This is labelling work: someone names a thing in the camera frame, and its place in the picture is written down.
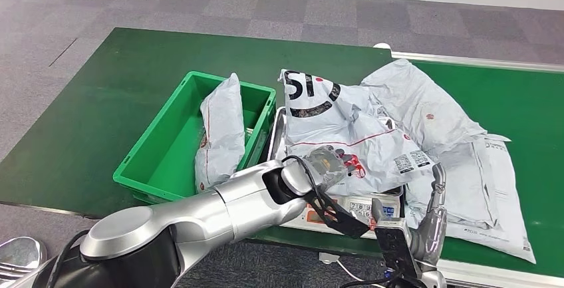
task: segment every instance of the barcode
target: barcode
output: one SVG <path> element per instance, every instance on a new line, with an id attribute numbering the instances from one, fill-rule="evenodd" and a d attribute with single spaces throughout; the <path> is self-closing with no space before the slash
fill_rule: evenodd
<path id="1" fill-rule="evenodd" d="M 400 171 L 400 174 L 413 170 L 413 166 L 411 166 L 411 162 L 409 161 L 409 158 L 407 158 L 407 155 L 405 154 L 396 157 L 394 159 L 394 162 L 396 162 L 396 167 Z"/>
<path id="2" fill-rule="evenodd" d="M 529 243 L 529 240 L 526 237 L 523 238 L 523 250 L 531 251 L 531 244 Z"/>
<path id="3" fill-rule="evenodd" d="M 425 165 L 431 164 L 429 162 L 429 157 L 423 153 L 422 150 L 414 150 L 413 152 L 409 153 L 411 158 L 415 161 L 417 167 L 423 167 Z"/>
<path id="4" fill-rule="evenodd" d="M 492 142 L 486 142 L 486 148 L 495 148 L 496 150 L 503 150 L 504 152 L 507 152 L 505 145 L 494 144 Z"/>

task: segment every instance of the plastic parcel bag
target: plastic parcel bag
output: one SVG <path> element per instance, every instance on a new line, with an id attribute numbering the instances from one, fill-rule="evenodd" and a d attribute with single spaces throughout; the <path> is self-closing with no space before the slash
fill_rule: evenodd
<path id="1" fill-rule="evenodd" d="M 206 133 L 194 160 L 198 193 L 229 179 L 245 154 L 241 87 L 235 73 L 204 99 L 200 112 Z"/>
<path id="2" fill-rule="evenodd" d="M 433 161 L 401 129 L 378 119 L 386 114 L 369 89 L 288 70 L 279 80 L 285 87 L 287 153 L 306 156 L 332 146 L 349 170 L 328 194 L 361 196 L 434 180 Z"/>
<path id="3" fill-rule="evenodd" d="M 431 157 L 486 133 L 447 92 L 405 59 L 380 67 L 360 85 Z"/>
<path id="4" fill-rule="evenodd" d="M 501 136 L 488 134 L 488 137 L 484 140 L 486 145 L 485 156 L 480 156 L 480 160 L 489 162 L 492 169 L 495 188 L 493 193 L 495 194 L 498 213 L 496 225 L 482 229 L 481 227 L 472 227 L 448 220 L 446 235 L 488 246 L 536 263 L 521 214 L 511 157 L 505 143 L 500 140 L 503 138 L 499 137 Z M 447 180 L 447 198 L 450 196 L 451 188 Z M 424 216 L 425 209 L 406 206 L 406 221 L 410 227 L 417 227 Z"/>
<path id="5" fill-rule="evenodd" d="M 442 152 L 439 159 L 447 177 L 447 220 L 482 229 L 493 227 L 497 222 L 495 182 L 484 136 Z M 426 210 L 430 190 L 430 184 L 408 184 L 408 205 Z"/>

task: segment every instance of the green table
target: green table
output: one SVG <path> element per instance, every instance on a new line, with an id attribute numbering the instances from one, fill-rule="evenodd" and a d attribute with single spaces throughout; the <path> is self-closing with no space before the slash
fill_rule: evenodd
<path id="1" fill-rule="evenodd" d="M 282 105 L 282 68 L 358 84 L 392 60 L 389 50 L 368 47 L 115 29 L 0 163 L 0 201 L 98 217 L 142 204 L 112 181 L 112 173 L 188 71 L 236 72 L 241 80 L 276 88 Z M 537 265 L 452 238 L 442 257 L 564 277 L 564 246 L 557 244 L 564 227 L 558 210 L 564 185 L 557 174 L 564 148 L 564 73 L 414 62 L 470 117 L 513 140 L 508 148 Z M 379 254 L 370 239 L 284 227 L 254 238 Z"/>

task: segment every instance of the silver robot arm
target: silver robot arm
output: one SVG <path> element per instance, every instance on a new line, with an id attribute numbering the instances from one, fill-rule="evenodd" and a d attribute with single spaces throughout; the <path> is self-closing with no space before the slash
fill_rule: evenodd
<path id="1" fill-rule="evenodd" d="M 180 272 L 185 273 L 218 246 L 285 223 L 304 210 L 306 202 L 299 196 L 291 199 L 290 194 L 280 201 L 278 189 L 274 190 L 280 185 L 267 186 L 267 179 L 271 178 L 272 184 L 291 182 L 308 189 L 305 178 L 279 179 L 277 171 L 284 169 L 281 161 L 271 160 L 235 173 L 210 192 L 177 202 L 116 212 L 92 227 L 80 245 L 80 252 L 91 260 L 119 257 L 146 245 L 170 226 L 180 258 Z"/>
<path id="2" fill-rule="evenodd" d="M 417 229 L 408 228 L 404 218 L 387 218 L 376 198 L 372 199 L 372 215 L 387 266 L 402 272 L 416 287 L 446 288 L 446 280 L 436 267 L 446 234 L 446 173 L 441 164 L 433 167 L 433 175 L 427 212 Z"/>
<path id="3" fill-rule="evenodd" d="M 292 189 L 312 189 L 299 166 L 271 160 L 235 173 L 209 192 L 113 213 L 69 251 L 54 287 L 173 287 L 218 246 L 297 217 L 306 201 Z M 47 287 L 55 260 L 15 287 Z"/>

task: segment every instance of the green plastic crate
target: green plastic crate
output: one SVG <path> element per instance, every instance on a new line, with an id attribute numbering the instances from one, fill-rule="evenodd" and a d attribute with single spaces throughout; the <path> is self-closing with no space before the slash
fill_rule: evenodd
<path id="1" fill-rule="evenodd" d="M 223 77 L 189 72 L 114 172 L 134 197 L 157 204 L 196 194 L 194 156 L 204 136 L 200 104 Z M 276 92 L 241 82 L 245 154 L 237 170 L 256 165 L 274 121 Z"/>

